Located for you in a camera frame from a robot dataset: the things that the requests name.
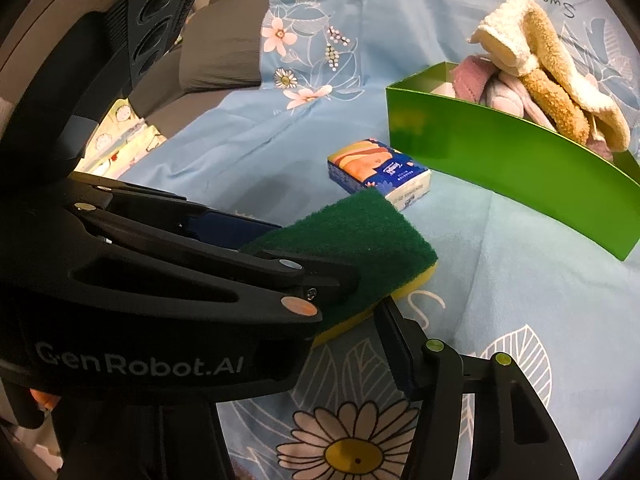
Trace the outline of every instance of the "blue fabric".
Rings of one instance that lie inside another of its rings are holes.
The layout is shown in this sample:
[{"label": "blue fabric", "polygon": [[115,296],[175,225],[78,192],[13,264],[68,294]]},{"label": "blue fabric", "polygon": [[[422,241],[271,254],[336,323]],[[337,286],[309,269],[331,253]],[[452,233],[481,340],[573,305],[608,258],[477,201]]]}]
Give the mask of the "blue fabric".
[{"label": "blue fabric", "polygon": [[[388,142],[385,86],[480,52],[466,38],[503,1],[271,0],[261,89],[233,92],[123,179],[291,224],[346,196],[327,175],[329,154],[366,137]],[[620,22],[604,0],[538,1],[578,68],[636,126],[640,157],[640,58]],[[283,41],[273,39],[276,18]],[[276,87],[291,75],[296,88]],[[580,478],[599,478],[640,415],[640,246],[618,262],[550,218],[439,173],[404,214],[440,255],[433,279],[400,301],[404,315],[460,352],[511,353]],[[457,479],[473,408],[465,398]],[[415,423],[370,321],[314,350],[292,392],[220,414],[232,456],[257,480],[397,479]]]}]

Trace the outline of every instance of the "green sponge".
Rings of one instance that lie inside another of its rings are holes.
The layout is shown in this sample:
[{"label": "green sponge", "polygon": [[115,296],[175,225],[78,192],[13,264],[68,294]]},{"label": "green sponge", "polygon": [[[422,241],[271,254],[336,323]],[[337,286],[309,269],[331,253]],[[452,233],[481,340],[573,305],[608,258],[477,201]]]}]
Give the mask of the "green sponge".
[{"label": "green sponge", "polygon": [[364,320],[385,296],[403,296],[415,290],[431,277],[438,259],[422,235],[373,187],[289,227],[271,231],[241,249],[251,254],[260,250],[336,258],[358,267],[356,293],[322,310],[316,344]]}]

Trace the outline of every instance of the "genrobot.ai logo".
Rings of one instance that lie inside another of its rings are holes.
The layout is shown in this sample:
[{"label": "genrobot.ai logo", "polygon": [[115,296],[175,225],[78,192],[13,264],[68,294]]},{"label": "genrobot.ai logo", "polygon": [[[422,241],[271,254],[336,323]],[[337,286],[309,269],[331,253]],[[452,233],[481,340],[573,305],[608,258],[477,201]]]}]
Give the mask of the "genrobot.ai logo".
[{"label": "genrobot.ai logo", "polygon": [[38,357],[47,364],[53,366],[65,366],[73,370],[85,370],[103,372],[108,374],[132,374],[135,376],[151,375],[153,377],[165,377],[173,374],[177,377],[210,376],[225,374],[238,374],[242,371],[244,356],[225,357],[215,363],[215,367],[207,367],[206,363],[196,357],[192,362],[166,363],[155,357],[148,360],[130,361],[119,354],[101,354],[100,356],[75,354],[73,352],[55,352],[53,345],[40,341],[35,345]]}]

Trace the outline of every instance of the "yellow dot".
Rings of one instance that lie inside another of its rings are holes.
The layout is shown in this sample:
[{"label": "yellow dot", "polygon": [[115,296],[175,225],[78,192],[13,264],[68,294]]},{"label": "yellow dot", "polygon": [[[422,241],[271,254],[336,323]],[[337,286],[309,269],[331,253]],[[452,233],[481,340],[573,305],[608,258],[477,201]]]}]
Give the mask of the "yellow dot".
[{"label": "yellow dot", "polygon": [[511,356],[508,354],[503,354],[502,352],[500,352],[499,354],[495,355],[495,361],[502,366],[509,366],[511,364]]},{"label": "yellow dot", "polygon": [[444,343],[439,339],[429,339],[426,346],[432,352],[442,352],[444,350]]},{"label": "yellow dot", "polygon": [[341,473],[366,475],[378,469],[385,456],[374,443],[359,438],[344,438],[331,444],[324,459]]}]

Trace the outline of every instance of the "daisy print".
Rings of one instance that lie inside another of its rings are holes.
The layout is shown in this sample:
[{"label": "daisy print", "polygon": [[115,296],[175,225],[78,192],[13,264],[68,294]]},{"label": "daisy print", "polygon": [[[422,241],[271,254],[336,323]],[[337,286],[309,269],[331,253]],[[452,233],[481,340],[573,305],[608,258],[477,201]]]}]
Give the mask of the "daisy print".
[{"label": "daisy print", "polygon": [[293,73],[293,70],[289,70],[288,68],[277,68],[273,74],[273,80],[276,83],[276,88],[280,89],[295,88],[298,86],[296,75]]},{"label": "daisy print", "polygon": [[297,442],[277,447],[280,466],[295,471],[292,480],[398,480],[417,414],[407,400],[381,413],[371,400],[359,409],[345,402],[335,415],[325,408],[297,412]]}]

